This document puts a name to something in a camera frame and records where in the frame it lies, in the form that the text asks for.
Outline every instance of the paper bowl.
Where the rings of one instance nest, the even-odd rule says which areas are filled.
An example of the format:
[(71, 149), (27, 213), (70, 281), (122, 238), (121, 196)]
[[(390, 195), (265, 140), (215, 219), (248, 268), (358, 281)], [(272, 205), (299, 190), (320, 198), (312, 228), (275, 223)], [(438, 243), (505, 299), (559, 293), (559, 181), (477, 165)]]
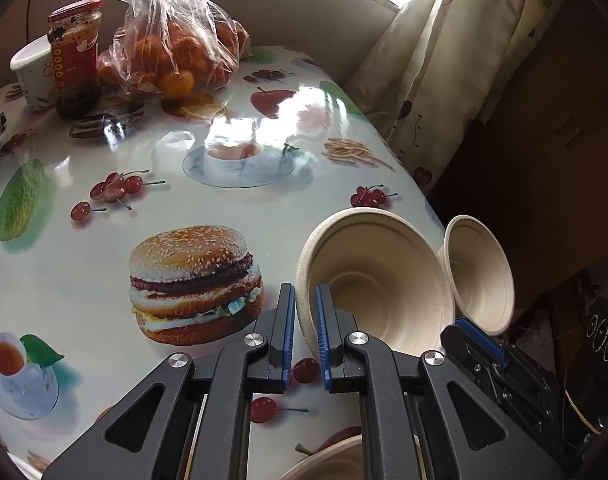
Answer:
[(361, 435), (342, 440), (289, 469), (281, 480), (362, 480)]
[(462, 314), (488, 335), (506, 330), (515, 303), (513, 275), (492, 232), (471, 216), (456, 216), (437, 254)]
[(407, 354), (440, 349), (439, 334), (454, 321), (437, 255), (411, 224), (380, 209), (340, 211), (304, 245), (295, 274), (297, 317), (314, 355), (319, 283), (329, 284), (335, 307), (352, 312), (360, 330)]

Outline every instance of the metal pivot screw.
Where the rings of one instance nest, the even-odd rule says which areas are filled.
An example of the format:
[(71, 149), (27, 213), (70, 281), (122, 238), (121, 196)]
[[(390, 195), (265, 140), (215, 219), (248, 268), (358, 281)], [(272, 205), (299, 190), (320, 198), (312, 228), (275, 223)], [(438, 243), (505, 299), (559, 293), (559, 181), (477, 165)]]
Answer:
[(436, 350), (431, 350), (424, 354), (424, 361), (431, 366), (439, 366), (444, 362), (444, 356)]
[(246, 343), (248, 346), (259, 346), (263, 343), (263, 335), (258, 334), (257, 332), (246, 334), (244, 337), (244, 343)]
[(173, 354), (168, 357), (168, 364), (173, 368), (181, 368), (188, 364), (188, 356), (186, 354)]
[(348, 341), (354, 345), (363, 345), (369, 341), (369, 336), (364, 332), (353, 332), (348, 335)]

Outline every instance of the printed cherry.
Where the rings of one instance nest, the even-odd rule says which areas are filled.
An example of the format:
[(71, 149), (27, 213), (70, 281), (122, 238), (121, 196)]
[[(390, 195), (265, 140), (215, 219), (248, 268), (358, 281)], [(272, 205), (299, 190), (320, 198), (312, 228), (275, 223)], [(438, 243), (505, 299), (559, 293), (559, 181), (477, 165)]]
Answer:
[(116, 180), (112, 184), (106, 186), (106, 189), (103, 192), (104, 202), (108, 204), (114, 204), (115, 202), (119, 202), (122, 206), (124, 206), (129, 211), (132, 210), (132, 207), (128, 204), (124, 204), (121, 199), (126, 196), (126, 189), (124, 189), (123, 184), (119, 184), (119, 180)]
[(373, 200), (370, 189), (374, 187), (383, 187), (384, 184), (376, 184), (375, 186), (364, 187), (357, 186), (355, 194), (351, 195), (351, 206), (353, 207), (377, 207), (377, 202)]
[(371, 194), (373, 196), (373, 200), (375, 200), (375, 202), (377, 202), (378, 204), (385, 204), (386, 202), (388, 202), (386, 200), (386, 197), (397, 195), (397, 193), (391, 193), (390, 195), (387, 195), (381, 189), (374, 189)]
[(372, 194), (368, 191), (366, 192), (364, 198), (361, 199), (361, 203), (364, 204), (364, 207), (379, 207), (377, 201), (373, 198)]
[(106, 189), (106, 186), (108, 186), (108, 184), (105, 182), (98, 182), (95, 184), (90, 190), (90, 198), (93, 200), (101, 200), (103, 198), (103, 192)]
[(307, 413), (307, 408), (278, 408), (277, 402), (270, 397), (257, 397), (251, 403), (251, 422), (263, 424), (275, 416), (277, 411)]
[(130, 175), (133, 173), (148, 173), (150, 170), (139, 170), (139, 171), (129, 171), (128, 173), (117, 173), (117, 171), (113, 171), (109, 176), (106, 177), (106, 184), (112, 184), (118, 178), (122, 181), (126, 175)]
[(379, 208), (381, 204), (388, 202), (387, 197), (397, 195), (397, 193), (387, 195), (381, 189), (374, 189), (376, 187), (384, 187), (384, 184), (370, 187), (357, 186), (356, 193), (351, 195), (351, 206)]
[(361, 202), (361, 196), (358, 194), (351, 195), (351, 205), (353, 207), (364, 207), (364, 204)]
[(292, 72), (284, 72), (283, 70), (266, 70), (265, 68), (253, 72), (252, 75), (244, 76), (244, 80), (249, 83), (256, 83), (258, 79), (263, 81), (273, 81), (281, 79), (284, 76), (293, 75)]
[(370, 186), (370, 187), (357, 186), (357, 189), (355, 190), (355, 192), (361, 196), (364, 193), (366, 193), (369, 189), (373, 189), (374, 187), (384, 187), (384, 184), (377, 184), (376, 186)]
[(100, 207), (98, 209), (91, 209), (90, 204), (88, 202), (80, 202), (72, 208), (70, 212), (70, 218), (72, 218), (75, 222), (81, 222), (88, 215), (90, 215), (91, 211), (106, 211), (106, 208)]
[(293, 377), (298, 383), (312, 383), (319, 376), (319, 364), (312, 357), (306, 357), (293, 366)]
[(128, 194), (139, 193), (142, 186), (152, 186), (152, 184), (166, 184), (165, 180), (158, 180), (157, 182), (144, 182), (144, 179), (139, 175), (129, 176), (124, 182), (124, 189)]

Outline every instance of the cherry pattern curtain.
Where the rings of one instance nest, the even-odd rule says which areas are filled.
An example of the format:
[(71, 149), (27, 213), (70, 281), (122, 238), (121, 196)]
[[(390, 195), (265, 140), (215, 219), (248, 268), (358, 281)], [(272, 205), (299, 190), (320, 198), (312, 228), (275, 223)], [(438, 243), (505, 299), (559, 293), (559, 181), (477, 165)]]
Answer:
[(563, 0), (412, 0), (345, 90), (427, 194)]

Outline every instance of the wooden cabinet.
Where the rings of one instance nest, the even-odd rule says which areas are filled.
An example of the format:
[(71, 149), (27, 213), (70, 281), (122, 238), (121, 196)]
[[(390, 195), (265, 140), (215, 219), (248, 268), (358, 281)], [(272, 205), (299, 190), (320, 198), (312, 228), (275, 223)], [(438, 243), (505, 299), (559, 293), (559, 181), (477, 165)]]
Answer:
[(495, 233), (518, 308), (608, 253), (608, 26), (590, 0), (565, 2), (429, 199)]

